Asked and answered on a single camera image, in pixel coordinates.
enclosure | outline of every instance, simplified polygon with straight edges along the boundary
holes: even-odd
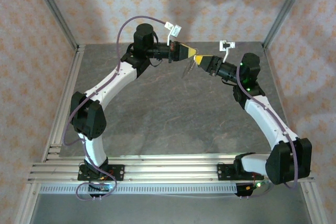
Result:
[[[96,202],[76,201],[84,153],[80,143],[62,146],[61,135],[71,96],[91,89],[114,69],[118,30],[137,15],[178,24],[182,29],[174,40],[204,55],[222,57],[220,40],[236,42],[227,58],[233,64],[244,53],[258,55],[258,82],[270,104],[312,143],[312,171],[299,180],[295,192],[279,186],[264,199],[239,201],[229,194],[234,190],[218,189],[223,184],[218,183],[216,164],[232,162],[236,153],[268,153],[266,138],[235,102],[231,87],[199,68],[182,78],[187,60],[162,61],[127,85],[105,111],[104,150],[110,162],[125,165],[120,189],[105,199],[105,206],[119,213],[115,221],[156,222],[156,210],[162,213],[161,222],[219,223],[228,218],[273,223],[275,214],[288,223],[336,222],[336,0],[1,0],[1,7],[4,222],[85,223],[97,221],[90,219],[90,211],[103,212]],[[121,55],[141,23],[153,25],[159,41],[167,40],[163,25],[136,19],[122,31]],[[70,127],[66,141],[76,138]],[[181,189],[186,197],[122,192],[152,186],[207,189]],[[263,214],[257,214],[253,200],[262,203]],[[70,208],[81,217],[65,215]],[[150,213],[141,214],[148,209]],[[99,220],[110,221],[104,214]]]

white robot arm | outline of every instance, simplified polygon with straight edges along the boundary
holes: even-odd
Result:
[[[108,164],[101,136],[106,127],[103,112],[113,97],[146,70],[151,64],[150,58],[158,60],[166,58],[171,62],[194,57],[196,54],[195,49],[179,42],[171,42],[169,46],[166,43],[155,44],[153,27],[148,24],[139,26],[137,32],[140,34],[134,35],[137,40],[134,40],[132,44],[133,50],[128,50],[122,57],[116,78],[96,93],[78,111],[71,122],[79,136],[85,139],[87,152],[92,162],[103,170],[105,170],[104,166]],[[222,58],[198,55],[194,57],[194,61],[210,75],[220,76],[223,83],[227,83],[227,81],[237,83],[237,67],[227,61],[223,62]],[[218,179],[247,180],[246,178],[251,178],[251,173],[257,173],[267,176],[274,184],[281,184],[292,181],[295,177],[295,170],[297,170],[298,178],[309,176],[311,143],[306,138],[300,139],[297,134],[290,130],[269,104],[265,93],[256,81],[260,71],[259,57],[247,53],[240,65],[239,81],[243,85],[242,88],[253,99],[245,95],[238,85],[235,85],[233,87],[235,100],[256,121],[266,136],[271,153],[245,153],[237,155],[233,164],[218,164]],[[86,94],[95,92],[97,87],[110,79],[116,70],[114,69],[104,80],[86,91],[85,94],[76,92],[71,99],[70,111],[74,111],[78,104],[86,98]],[[288,139],[294,142],[297,164],[294,163],[293,149],[291,149]],[[91,170],[94,170],[87,158],[85,164]]]

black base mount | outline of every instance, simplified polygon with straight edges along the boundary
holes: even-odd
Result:
[[[249,173],[244,171],[241,158],[253,153],[245,153],[236,156],[233,164],[217,164],[217,176],[218,180],[264,180],[264,177],[260,174]]]
[[[104,163],[99,167],[100,169],[106,171],[111,174],[117,181],[124,180],[125,166],[124,165],[113,165],[108,163],[108,159],[104,161]],[[113,180],[111,177],[106,174],[100,173],[96,169],[94,169],[86,160],[84,160],[84,164],[79,166],[78,172],[78,181],[110,181]]]

patterned wallpaper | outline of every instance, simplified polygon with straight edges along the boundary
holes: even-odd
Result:
[[[149,15],[182,26],[180,41],[262,41],[284,0],[56,0],[79,44],[115,42],[128,18]],[[125,28],[123,42],[135,27]],[[167,30],[156,30],[160,40]]]
[[[44,0],[0,0],[0,222],[40,162],[74,52]]]
[[[312,170],[336,223],[336,0],[297,0],[269,52],[288,121],[312,142]]]

purple cable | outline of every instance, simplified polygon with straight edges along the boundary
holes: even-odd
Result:
[[[254,102],[258,103],[260,106],[262,106],[272,116],[272,118],[276,121],[276,123],[278,124],[278,126],[281,128],[282,132],[286,132],[286,129],[281,124],[281,122],[279,121],[279,119],[274,115],[273,111],[270,110],[269,108],[267,108],[265,104],[263,104],[262,102],[260,102],[257,99],[255,99],[252,95],[250,95],[243,88],[243,86],[242,86],[242,84],[240,82],[239,72],[240,72],[240,65],[238,65],[238,67],[237,67],[236,78],[237,78],[238,86],[240,87],[240,89],[242,90],[242,92],[245,95],[247,95],[247,97],[249,97],[251,100],[253,100]],[[285,184],[285,186],[287,188],[296,189],[296,187],[298,185],[298,177],[299,177],[298,157],[297,157],[297,154],[296,154],[294,143],[293,143],[292,139],[290,139],[289,134],[287,133],[285,136],[286,136],[286,138],[287,138],[287,140],[288,140],[288,142],[290,144],[290,147],[291,147],[292,153],[293,153],[293,161],[294,161],[294,185],[292,187],[290,187],[289,185],[287,185],[287,183],[284,183],[284,184]]]
[[[120,27],[119,32],[118,32],[118,35],[117,35],[117,43],[116,43],[117,56],[118,56],[117,70],[115,71],[115,73],[113,74],[113,76],[112,76],[109,80],[107,80],[102,86],[100,86],[100,87],[99,87],[95,92],[93,92],[91,95],[89,95],[88,97],[86,97],[85,100],[82,101],[82,102],[78,105],[78,107],[75,108],[75,110],[70,114],[70,117],[69,117],[69,119],[68,119],[68,121],[67,121],[67,123],[66,123],[66,126],[64,127],[64,130],[63,130],[63,132],[62,132],[62,136],[61,136],[63,145],[65,145],[65,146],[71,146],[71,145],[77,143],[79,140],[81,140],[81,139],[79,138],[79,139],[77,139],[77,140],[75,140],[75,141],[73,141],[73,142],[71,142],[71,143],[67,143],[67,142],[65,141],[65,134],[66,134],[66,132],[67,132],[67,130],[68,130],[68,128],[69,128],[69,125],[70,125],[72,119],[74,118],[75,114],[79,111],[79,109],[80,109],[81,107],[83,107],[83,105],[84,105],[87,101],[89,101],[94,95],[98,94],[98,92],[99,92],[100,90],[102,90],[102,89],[105,88],[108,84],[110,84],[111,81],[113,81],[113,80],[115,79],[115,77],[117,76],[117,74],[118,74],[118,72],[119,72],[119,69],[120,69],[120,63],[121,63],[121,61],[120,61],[121,57],[120,57],[120,52],[119,52],[119,39],[120,39],[121,32],[122,32],[123,28],[124,28],[130,21],[132,21],[132,20],[134,20],[134,19],[137,19],[137,18],[147,18],[147,19],[151,19],[151,20],[157,21],[157,22],[159,22],[159,23],[161,23],[161,24],[165,24],[165,22],[163,22],[162,20],[159,20],[159,19],[156,19],[156,18],[152,18],[152,17],[149,17],[149,16],[142,16],[142,15],[141,15],[141,16],[135,16],[135,17],[130,18],[129,20],[127,20],[127,21]]]
[[[105,172],[104,170],[100,169],[97,165],[94,164],[94,162],[92,161],[91,157],[89,156],[88,154],[88,151],[86,150],[86,144],[85,144],[85,140],[82,139],[82,143],[83,143],[83,149],[84,149],[84,153],[85,153],[85,156],[88,158],[90,164],[99,172],[109,176],[110,178],[112,178],[114,180],[114,186],[113,188],[107,193],[107,194],[104,194],[103,196],[99,196],[100,200],[102,200],[102,198],[105,198],[105,197],[108,197],[110,196],[117,188],[117,180],[115,179],[114,176],[112,176],[111,174]],[[79,194],[78,194],[78,190],[81,186],[83,185],[91,185],[91,186],[109,186],[109,184],[105,184],[105,183],[98,183],[98,184],[95,184],[95,183],[92,183],[92,182],[84,182],[82,184],[80,184],[77,188],[76,188],[76,197],[81,200],[81,201],[91,201],[91,200],[95,200],[95,197],[93,198],[88,198],[88,199],[83,199],[81,197],[79,197]]]
[[[119,40],[120,40],[121,32],[122,32],[123,28],[124,28],[130,21],[132,21],[132,20],[134,20],[134,19],[137,19],[137,18],[147,18],[147,19],[151,19],[151,20],[157,21],[157,22],[159,22],[159,23],[161,23],[161,24],[163,24],[163,25],[165,24],[165,22],[163,22],[162,20],[159,20],[159,19],[156,19],[156,18],[152,18],[152,17],[149,17],[149,16],[142,16],[142,15],[141,15],[141,16],[135,16],[135,17],[132,17],[132,18],[128,19],[128,20],[127,20],[127,21],[120,27],[119,32],[118,32],[118,35],[117,35],[117,43],[116,43],[117,57],[118,57],[118,65],[117,65],[117,69],[116,69],[115,73],[113,74],[113,76],[112,76],[109,80],[107,80],[102,86],[100,86],[100,87],[99,87],[95,92],[93,92],[91,95],[89,95],[88,97],[86,97],[86,98],[85,98],[85,99],[84,99],[84,100],[83,100],[83,101],[82,101],[82,102],[81,102],[81,103],[74,109],[74,111],[70,114],[70,117],[69,117],[69,119],[68,119],[68,121],[67,121],[67,123],[66,123],[66,125],[65,125],[65,127],[64,127],[64,129],[63,129],[62,136],[61,136],[62,143],[63,143],[63,145],[65,145],[65,146],[71,146],[71,145],[73,145],[73,144],[75,144],[75,143],[77,143],[78,141],[81,140],[82,143],[83,143],[83,149],[84,149],[85,156],[88,158],[90,164],[91,164],[96,170],[98,170],[99,172],[101,172],[101,173],[103,173],[103,174],[109,176],[110,178],[112,178],[112,179],[114,180],[114,183],[115,183],[115,184],[114,184],[114,187],[113,187],[107,194],[105,194],[105,195],[103,195],[103,196],[99,196],[100,199],[102,199],[102,198],[104,198],[104,197],[107,197],[107,196],[111,195],[111,193],[114,192],[114,191],[116,190],[116,188],[117,188],[117,181],[116,181],[115,177],[113,177],[111,174],[109,174],[109,173],[103,171],[102,169],[100,169],[98,166],[96,166],[96,165],[94,164],[94,162],[92,161],[91,157],[90,157],[89,154],[88,154],[88,151],[87,151],[87,149],[86,149],[86,144],[85,144],[85,140],[84,140],[84,139],[82,139],[82,138],[78,138],[78,139],[76,139],[75,141],[72,141],[71,143],[67,143],[67,142],[65,141],[65,134],[66,134],[66,132],[67,132],[67,130],[68,130],[68,128],[69,128],[69,125],[70,125],[72,119],[74,118],[75,114],[80,110],[80,108],[83,107],[84,104],[85,104],[87,101],[89,101],[93,96],[95,96],[96,94],[98,94],[99,91],[101,91],[101,90],[102,90],[103,88],[105,88],[108,84],[110,84],[110,83],[115,79],[115,77],[117,76],[117,74],[118,74],[118,72],[119,72],[119,70],[120,70],[120,64],[121,64],[121,61],[120,61],[121,57],[120,57],[120,52],[119,52]],[[105,184],[105,183],[98,183],[98,184],[95,184],[95,183],[91,183],[91,182],[84,182],[84,183],[80,184],[80,185],[76,188],[76,196],[77,196],[77,198],[78,198],[79,200],[82,200],[82,201],[91,201],[91,200],[95,200],[95,198],[93,197],[93,198],[89,198],[89,199],[83,199],[83,198],[80,198],[80,197],[79,197],[79,195],[78,195],[78,190],[79,190],[79,188],[80,188],[81,186],[83,186],[83,185],[91,185],[91,186],[99,186],[99,185],[100,185],[100,186],[106,186],[106,185],[109,185],[109,184]]]

